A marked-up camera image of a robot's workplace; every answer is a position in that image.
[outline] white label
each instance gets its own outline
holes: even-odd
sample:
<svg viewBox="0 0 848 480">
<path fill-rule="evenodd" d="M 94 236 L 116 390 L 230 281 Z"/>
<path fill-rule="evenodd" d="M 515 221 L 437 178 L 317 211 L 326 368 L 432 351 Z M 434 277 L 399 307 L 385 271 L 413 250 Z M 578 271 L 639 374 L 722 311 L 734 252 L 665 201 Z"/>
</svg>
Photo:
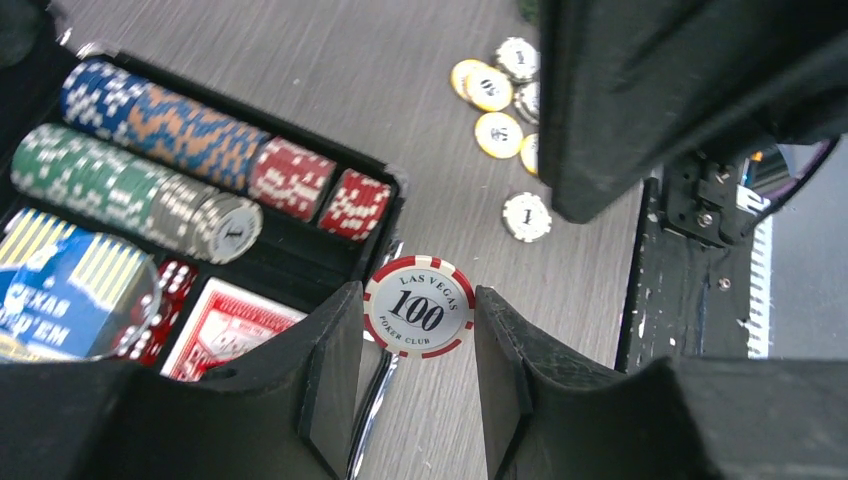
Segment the white label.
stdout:
<svg viewBox="0 0 848 480">
<path fill-rule="evenodd" d="M 460 286 L 440 272 L 423 268 L 402 269 L 384 278 L 371 305 L 374 329 L 404 350 L 438 348 L 470 320 Z"/>
<path fill-rule="evenodd" d="M 209 246 L 213 259 L 226 262 L 243 254 L 253 245 L 261 228 L 262 217 L 251 208 L 237 208 L 227 213 L 212 235 Z"/>
</svg>

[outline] black clamp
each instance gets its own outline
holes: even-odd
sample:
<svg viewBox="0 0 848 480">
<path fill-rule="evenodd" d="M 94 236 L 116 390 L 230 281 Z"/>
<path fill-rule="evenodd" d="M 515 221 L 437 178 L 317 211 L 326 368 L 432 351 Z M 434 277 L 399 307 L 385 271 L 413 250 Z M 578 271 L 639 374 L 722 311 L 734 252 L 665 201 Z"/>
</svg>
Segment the black clamp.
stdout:
<svg viewBox="0 0 848 480">
<path fill-rule="evenodd" d="M 711 247 L 739 240 L 736 168 L 698 157 L 663 171 L 665 227 Z"/>
</svg>

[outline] yellow poker chip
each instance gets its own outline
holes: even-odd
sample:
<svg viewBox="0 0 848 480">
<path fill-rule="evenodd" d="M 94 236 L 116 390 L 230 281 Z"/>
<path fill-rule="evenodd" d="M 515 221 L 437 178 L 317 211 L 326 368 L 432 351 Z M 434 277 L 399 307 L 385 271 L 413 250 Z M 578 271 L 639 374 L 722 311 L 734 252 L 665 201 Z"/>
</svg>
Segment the yellow poker chip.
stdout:
<svg viewBox="0 0 848 480">
<path fill-rule="evenodd" d="M 480 117 L 474 127 L 474 135 L 484 152 L 500 159 L 518 155 L 524 140 L 518 122 L 501 112 L 486 113 Z"/>
<path fill-rule="evenodd" d="M 465 80 L 474 70 L 485 67 L 488 67 L 488 65 L 474 58 L 463 60 L 454 65 L 453 70 L 451 70 L 451 86 L 460 98 L 466 102 L 471 100 L 465 93 Z"/>
<path fill-rule="evenodd" d="M 486 66 L 473 70 L 465 79 L 465 93 L 486 112 L 499 112 L 512 102 L 512 83 L 503 72 Z"/>
<path fill-rule="evenodd" d="M 534 177 L 539 174 L 539 134 L 531 133 L 521 142 L 521 165 Z"/>
</svg>

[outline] red poker chip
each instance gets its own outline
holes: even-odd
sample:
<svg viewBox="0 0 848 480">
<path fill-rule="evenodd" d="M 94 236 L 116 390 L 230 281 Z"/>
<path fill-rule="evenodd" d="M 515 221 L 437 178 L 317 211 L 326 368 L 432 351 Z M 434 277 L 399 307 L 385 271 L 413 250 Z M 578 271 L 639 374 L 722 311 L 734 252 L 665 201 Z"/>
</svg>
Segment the red poker chip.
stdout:
<svg viewBox="0 0 848 480">
<path fill-rule="evenodd" d="M 362 242 L 383 218 L 392 189 L 367 175 L 345 170 L 318 226 L 330 233 Z"/>
<path fill-rule="evenodd" d="M 474 289 L 450 263 L 402 257 L 365 286 L 365 329 L 401 357 L 433 358 L 458 347 L 474 328 Z"/>
<path fill-rule="evenodd" d="M 312 220 L 327 193 L 336 164 L 282 138 L 262 147 L 248 194 L 295 218 Z"/>
</svg>

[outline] white poker chip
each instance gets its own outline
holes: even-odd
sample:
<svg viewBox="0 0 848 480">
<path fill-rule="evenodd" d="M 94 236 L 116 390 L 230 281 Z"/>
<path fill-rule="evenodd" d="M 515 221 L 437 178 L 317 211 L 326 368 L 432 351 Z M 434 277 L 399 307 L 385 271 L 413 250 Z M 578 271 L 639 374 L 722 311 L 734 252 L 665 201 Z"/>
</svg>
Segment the white poker chip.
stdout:
<svg viewBox="0 0 848 480">
<path fill-rule="evenodd" d="M 495 51 L 495 64 L 516 83 L 527 83 L 539 71 L 539 52 L 527 40 L 509 37 Z"/>
<path fill-rule="evenodd" d="M 539 124 L 539 82 L 522 85 L 515 92 L 515 110 L 531 125 Z"/>
<path fill-rule="evenodd" d="M 531 133 L 521 142 L 521 165 L 534 177 L 539 174 L 539 134 Z"/>
<path fill-rule="evenodd" d="M 262 209 L 250 200 L 221 193 L 198 210 L 195 247 L 212 263 L 229 263 L 256 243 L 262 231 Z"/>
<path fill-rule="evenodd" d="M 491 68 L 480 60 L 470 58 L 457 63 L 451 70 L 451 86 L 456 94 L 466 102 L 471 101 L 468 94 L 465 93 L 465 81 L 468 79 L 468 75 L 474 70 L 484 67 Z"/>
<path fill-rule="evenodd" d="M 433 358 L 458 347 L 474 327 L 474 290 L 453 265 L 427 255 L 401 257 L 365 287 L 365 328 L 401 357 Z"/>
<path fill-rule="evenodd" d="M 532 243 L 551 231 L 553 219 L 538 195 L 518 193 L 504 203 L 503 220 L 506 229 L 525 243 Z"/>
<path fill-rule="evenodd" d="M 481 116 L 474 126 L 474 136 L 484 152 L 499 159 L 518 155 L 524 140 L 524 132 L 518 122 L 501 112 Z"/>
<path fill-rule="evenodd" d="M 512 83 L 500 70 L 487 65 L 468 74 L 465 78 L 465 94 L 479 109 L 499 112 L 512 101 Z"/>
</svg>

